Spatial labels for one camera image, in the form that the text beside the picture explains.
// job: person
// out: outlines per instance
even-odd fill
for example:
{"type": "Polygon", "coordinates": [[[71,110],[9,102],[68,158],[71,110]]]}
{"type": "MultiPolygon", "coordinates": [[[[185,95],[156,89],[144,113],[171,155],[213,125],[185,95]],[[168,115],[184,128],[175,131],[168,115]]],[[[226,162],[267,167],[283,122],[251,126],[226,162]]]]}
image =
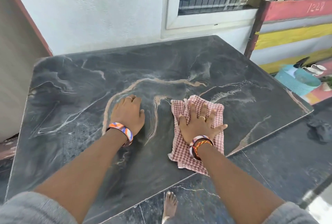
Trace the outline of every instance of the person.
{"type": "MultiPolygon", "coordinates": [[[[110,116],[106,133],[71,162],[59,169],[32,192],[20,193],[0,207],[1,224],[81,224],[93,203],[112,159],[122,145],[127,145],[144,125],[141,98],[130,95],[117,103],[110,116]],[[117,126],[124,125],[125,130],[117,126]]],[[[187,125],[179,117],[184,140],[205,135],[213,139],[227,125],[212,129],[214,111],[206,115],[203,105],[200,115],[191,106],[187,125]]],[[[221,201],[236,223],[244,224],[313,224],[306,211],[285,202],[272,191],[242,171],[204,139],[195,142],[197,156],[207,169],[221,201]]],[[[176,223],[175,195],[165,197],[163,222],[176,223]]]]}

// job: black marble table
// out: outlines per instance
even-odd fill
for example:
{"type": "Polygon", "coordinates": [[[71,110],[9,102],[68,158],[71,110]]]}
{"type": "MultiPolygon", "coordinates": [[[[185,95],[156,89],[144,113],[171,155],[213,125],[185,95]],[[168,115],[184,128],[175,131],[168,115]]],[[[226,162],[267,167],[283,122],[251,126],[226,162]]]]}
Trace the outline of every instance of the black marble table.
{"type": "Polygon", "coordinates": [[[218,36],[44,58],[34,68],[6,199],[31,190],[105,131],[113,105],[142,97],[145,126],[121,149],[85,223],[102,222],[193,172],[168,159],[170,100],[190,95],[225,106],[225,154],[312,111],[218,36]]]}

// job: hand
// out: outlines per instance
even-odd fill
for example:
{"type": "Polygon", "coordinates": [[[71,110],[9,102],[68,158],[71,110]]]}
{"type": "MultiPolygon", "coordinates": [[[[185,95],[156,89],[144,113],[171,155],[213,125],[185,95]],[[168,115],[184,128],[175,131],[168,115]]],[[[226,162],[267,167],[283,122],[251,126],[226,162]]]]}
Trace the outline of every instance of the hand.
{"type": "Polygon", "coordinates": [[[121,123],[135,136],[144,125],[144,109],[139,110],[142,99],[129,95],[115,104],[110,115],[110,123],[121,123]]]}
{"type": "Polygon", "coordinates": [[[181,134],[187,144],[190,144],[191,141],[200,135],[206,135],[209,138],[213,139],[218,135],[222,130],[227,128],[227,124],[219,125],[218,127],[212,129],[213,120],[215,117],[215,110],[212,110],[210,116],[206,117],[206,110],[208,106],[203,104],[200,117],[197,118],[195,105],[190,105],[190,122],[187,125],[186,118],[183,115],[179,116],[180,121],[180,130],[181,134]]]}

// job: yellow stripe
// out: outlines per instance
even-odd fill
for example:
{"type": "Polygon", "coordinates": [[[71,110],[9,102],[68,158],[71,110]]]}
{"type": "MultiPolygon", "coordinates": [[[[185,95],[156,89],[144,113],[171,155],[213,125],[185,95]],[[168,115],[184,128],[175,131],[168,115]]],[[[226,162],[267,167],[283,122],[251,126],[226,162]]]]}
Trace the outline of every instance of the yellow stripe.
{"type": "Polygon", "coordinates": [[[332,48],[324,49],[320,51],[313,52],[307,55],[295,56],[291,58],[286,58],[282,60],[278,60],[276,62],[259,65],[264,71],[268,72],[269,74],[278,72],[284,65],[292,65],[298,62],[299,60],[310,57],[305,64],[313,63],[320,61],[322,59],[328,58],[332,56],[332,48]]]}
{"type": "Polygon", "coordinates": [[[267,47],[279,46],[329,34],[332,34],[332,24],[320,24],[310,27],[263,33],[259,34],[255,49],[259,50],[267,47]]]}

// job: cleaning cloth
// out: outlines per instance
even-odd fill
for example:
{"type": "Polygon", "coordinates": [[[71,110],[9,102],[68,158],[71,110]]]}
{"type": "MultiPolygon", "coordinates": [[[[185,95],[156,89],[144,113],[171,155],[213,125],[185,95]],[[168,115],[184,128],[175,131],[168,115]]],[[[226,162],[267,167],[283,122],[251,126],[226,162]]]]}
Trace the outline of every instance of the cleaning cloth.
{"type": "MultiPolygon", "coordinates": [[[[208,172],[204,168],[201,161],[197,161],[192,158],[189,154],[189,145],[184,141],[180,127],[179,127],[179,115],[184,115],[187,123],[190,121],[190,104],[194,104],[196,108],[197,115],[200,114],[202,106],[204,103],[207,104],[207,117],[210,115],[212,109],[216,110],[214,122],[212,128],[215,128],[222,124],[222,112],[224,111],[224,106],[222,104],[214,104],[212,102],[206,101],[199,96],[192,95],[189,99],[171,100],[172,113],[174,115],[174,139],[173,139],[173,149],[170,154],[168,154],[169,159],[178,162],[179,168],[186,168],[194,172],[199,172],[201,174],[207,175],[208,172]]],[[[224,134],[221,131],[213,139],[215,148],[224,153],[224,134]]]]}

